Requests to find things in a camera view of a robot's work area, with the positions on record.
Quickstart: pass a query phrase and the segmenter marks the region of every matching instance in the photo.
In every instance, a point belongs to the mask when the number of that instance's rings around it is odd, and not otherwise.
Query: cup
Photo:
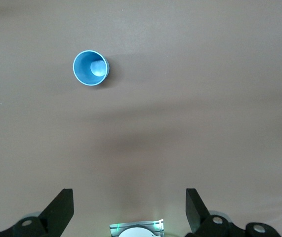
[[[109,74],[109,63],[100,53],[86,50],[79,53],[74,59],[74,75],[84,85],[98,85]]]

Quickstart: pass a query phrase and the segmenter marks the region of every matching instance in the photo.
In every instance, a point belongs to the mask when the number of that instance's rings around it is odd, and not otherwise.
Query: transparent plastic piece
[[[137,237],[164,237],[163,219],[158,221],[139,221],[109,225],[111,237],[125,237],[133,235]]]

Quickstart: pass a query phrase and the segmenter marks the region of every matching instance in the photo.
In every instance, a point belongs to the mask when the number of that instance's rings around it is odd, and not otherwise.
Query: gray table surface
[[[100,86],[73,75],[86,49]],[[63,188],[64,237],[182,237],[186,188],[282,235],[282,1],[0,0],[0,231]]]

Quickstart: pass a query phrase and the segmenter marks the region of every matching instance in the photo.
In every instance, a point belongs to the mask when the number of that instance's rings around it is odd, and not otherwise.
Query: cup rim
[[[78,58],[80,55],[82,55],[82,54],[84,54],[84,53],[87,53],[87,52],[92,52],[92,53],[98,54],[98,55],[102,58],[102,60],[105,62],[105,64],[106,64],[106,72],[109,70],[109,69],[108,69],[107,60],[105,59],[104,56],[102,56],[100,53],[98,53],[97,51],[94,51],[94,50],[84,50],[84,51],[80,52],[80,53],[75,57],[74,62],[73,62],[73,72],[74,72],[74,75],[75,75],[76,79],[77,79],[80,83],[82,83],[82,84],[84,84],[84,85],[89,85],[89,86],[98,85],[98,84],[100,84],[101,82],[103,82],[103,80],[104,80],[104,79],[106,78],[106,76],[108,75],[107,73],[105,73],[105,75],[103,76],[103,78],[102,78],[99,82],[97,82],[97,83],[95,83],[95,84],[87,84],[87,83],[84,83],[84,82],[82,82],[82,81],[77,77],[77,75],[76,75],[75,68],[74,68],[75,62],[76,62],[77,58]]]

